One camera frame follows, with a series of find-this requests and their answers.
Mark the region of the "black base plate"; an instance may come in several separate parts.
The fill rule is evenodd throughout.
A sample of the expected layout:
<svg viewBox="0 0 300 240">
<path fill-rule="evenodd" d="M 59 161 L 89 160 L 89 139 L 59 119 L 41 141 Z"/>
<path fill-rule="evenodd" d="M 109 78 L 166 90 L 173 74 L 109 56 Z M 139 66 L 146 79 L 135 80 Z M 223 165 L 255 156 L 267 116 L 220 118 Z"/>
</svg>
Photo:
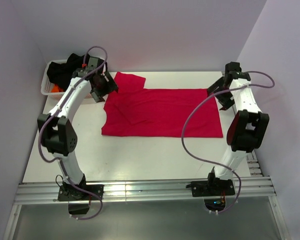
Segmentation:
<svg viewBox="0 0 300 240">
<path fill-rule="evenodd" d="M 193 197 L 217 197 L 217 196 L 234 196 L 236 194 L 232 180 L 208 180 L 191 181 L 186 186 L 191 189 Z"/>
<path fill-rule="evenodd" d="M 104 193 L 103 184 L 88 184 L 85 186 L 85 190 L 95 194 L 101 199 L 103 198 L 103 193 Z M 88 201 L 88 200 L 97 201 L 98 198 L 95 197 L 94 195 L 90 195 L 86 192 L 77 190 L 73 188 L 70 184 L 65 184 L 59 188 L 57 200 L 59 202 Z"/>
</svg>

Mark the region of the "front aluminium rail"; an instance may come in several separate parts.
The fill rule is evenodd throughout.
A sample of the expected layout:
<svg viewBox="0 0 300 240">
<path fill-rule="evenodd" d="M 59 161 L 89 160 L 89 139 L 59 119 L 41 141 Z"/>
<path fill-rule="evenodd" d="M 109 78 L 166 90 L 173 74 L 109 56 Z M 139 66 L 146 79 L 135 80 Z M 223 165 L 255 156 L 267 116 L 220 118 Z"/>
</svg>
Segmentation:
<svg viewBox="0 0 300 240">
<path fill-rule="evenodd" d="M 190 200 L 192 190 L 186 188 L 190 184 L 183 180 L 153 181 L 113 181 L 103 182 L 104 203 Z M 60 204 L 59 187 L 53 182 L 26 183 L 17 188 L 13 203 L 15 205 Z M 276 192 L 269 177 L 242 178 L 241 198 L 272 197 Z"/>
</svg>

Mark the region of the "black t shirt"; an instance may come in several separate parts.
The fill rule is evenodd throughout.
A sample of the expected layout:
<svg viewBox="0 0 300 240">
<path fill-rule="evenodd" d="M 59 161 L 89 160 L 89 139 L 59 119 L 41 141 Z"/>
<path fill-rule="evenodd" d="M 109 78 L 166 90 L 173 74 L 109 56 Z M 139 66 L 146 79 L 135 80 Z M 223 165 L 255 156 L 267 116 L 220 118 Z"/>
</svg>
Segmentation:
<svg viewBox="0 0 300 240">
<path fill-rule="evenodd" d="M 65 63 L 52 61 L 46 72 L 49 81 L 54 85 L 58 85 L 65 92 L 70 85 L 73 72 L 82 67 L 83 61 L 84 55 L 79 56 L 75 53 L 72 53 Z"/>
</svg>

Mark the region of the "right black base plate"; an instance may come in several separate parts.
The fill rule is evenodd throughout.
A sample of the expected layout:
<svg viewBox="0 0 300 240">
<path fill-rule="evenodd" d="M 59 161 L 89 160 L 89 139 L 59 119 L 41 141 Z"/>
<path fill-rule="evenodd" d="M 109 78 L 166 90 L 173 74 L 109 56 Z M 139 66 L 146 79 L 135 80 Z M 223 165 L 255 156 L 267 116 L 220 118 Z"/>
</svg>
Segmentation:
<svg viewBox="0 0 300 240">
<path fill-rule="evenodd" d="M 208 180 L 191 181 L 186 186 L 191 189 L 193 197 L 217 197 L 217 196 L 234 196 L 236 194 L 232 180 Z"/>
</svg>

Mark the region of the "red t shirt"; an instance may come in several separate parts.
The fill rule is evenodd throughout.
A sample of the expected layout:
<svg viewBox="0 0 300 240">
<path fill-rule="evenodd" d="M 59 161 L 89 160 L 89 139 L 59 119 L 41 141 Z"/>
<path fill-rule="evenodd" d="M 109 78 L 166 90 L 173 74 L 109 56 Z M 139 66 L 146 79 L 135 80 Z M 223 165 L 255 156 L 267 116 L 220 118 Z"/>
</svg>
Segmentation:
<svg viewBox="0 0 300 240">
<path fill-rule="evenodd" d="M 104 136 L 175 137 L 182 134 L 190 113 L 207 98 L 206 89 L 149 89 L 146 78 L 117 72 L 118 91 L 104 104 Z"/>
</svg>

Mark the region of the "white plastic basket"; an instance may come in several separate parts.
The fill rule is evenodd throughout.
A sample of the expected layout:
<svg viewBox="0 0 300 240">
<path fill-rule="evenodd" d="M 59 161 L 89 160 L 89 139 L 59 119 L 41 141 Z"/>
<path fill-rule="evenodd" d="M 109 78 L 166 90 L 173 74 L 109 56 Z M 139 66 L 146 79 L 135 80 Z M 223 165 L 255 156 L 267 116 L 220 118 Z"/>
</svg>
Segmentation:
<svg viewBox="0 0 300 240">
<path fill-rule="evenodd" d="M 54 84 L 50 82 L 50 80 L 49 80 L 49 78 L 47 76 L 47 70 L 48 70 L 48 67 L 49 67 L 49 65 L 50 65 L 51 62 L 56 62 L 58 64 L 63 64 L 66 61 L 67 61 L 67 59 L 59 59 L 59 60 L 52 60 L 52 61 L 49 61 L 47 63 L 47 65 L 45 67 L 45 70 L 44 70 L 44 73 L 43 73 L 42 81 L 41 81 L 41 89 L 40 89 L 40 91 L 41 91 L 42 95 L 52 97 L 52 98 L 54 98 L 56 100 L 60 100 L 61 99 L 61 97 L 63 96 L 63 94 L 65 92 L 57 92 L 57 93 L 51 92 L 52 88 L 54 87 Z"/>
</svg>

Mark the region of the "orange t shirt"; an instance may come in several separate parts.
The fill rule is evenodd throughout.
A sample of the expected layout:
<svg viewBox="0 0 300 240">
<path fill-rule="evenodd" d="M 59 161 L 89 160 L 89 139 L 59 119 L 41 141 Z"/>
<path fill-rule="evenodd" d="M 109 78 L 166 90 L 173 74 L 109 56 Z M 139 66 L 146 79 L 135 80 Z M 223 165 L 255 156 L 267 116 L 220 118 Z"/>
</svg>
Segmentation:
<svg viewBox="0 0 300 240">
<path fill-rule="evenodd" d="M 60 88 L 58 85 L 54 85 L 53 88 L 51 89 L 52 93 L 63 93 L 64 90 L 62 88 Z"/>
</svg>

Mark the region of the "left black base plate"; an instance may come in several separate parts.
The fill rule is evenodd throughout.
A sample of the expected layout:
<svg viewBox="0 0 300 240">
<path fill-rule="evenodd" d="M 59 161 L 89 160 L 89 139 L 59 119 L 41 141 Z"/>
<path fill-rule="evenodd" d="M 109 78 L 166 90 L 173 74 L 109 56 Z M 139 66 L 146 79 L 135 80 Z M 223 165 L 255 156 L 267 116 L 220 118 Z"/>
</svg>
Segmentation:
<svg viewBox="0 0 300 240">
<path fill-rule="evenodd" d="M 103 198 L 103 193 L 104 193 L 103 184 L 88 184 L 85 186 L 85 190 L 95 194 L 101 199 Z M 88 201 L 88 200 L 97 201 L 98 198 L 95 197 L 94 195 L 90 195 L 86 192 L 77 190 L 73 188 L 70 184 L 65 184 L 59 188 L 57 200 L 59 202 Z"/>
</svg>

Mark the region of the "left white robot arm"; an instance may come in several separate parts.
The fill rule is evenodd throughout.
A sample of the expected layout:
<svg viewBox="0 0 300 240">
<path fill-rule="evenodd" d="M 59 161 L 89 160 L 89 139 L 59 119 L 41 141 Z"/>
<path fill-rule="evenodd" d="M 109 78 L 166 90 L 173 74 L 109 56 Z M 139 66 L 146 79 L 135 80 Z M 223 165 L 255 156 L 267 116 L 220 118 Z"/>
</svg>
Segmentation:
<svg viewBox="0 0 300 240">
<path fill-rule="evenodd" d="M 89 191 L 75 154 L 78 136 L 72 125 L 73 118 L 86 95 L 90 94 L 99 103 L 119 89 L 108 71 L 94 72 L 89 76 L 85 73 L 83 69 L 77 70 L 59 102 L 49 113 L 37 118 L 39 154 L 47 163 L 58 163 L 63 191 L 76 200 L 85 198 Z"/>
</svg>

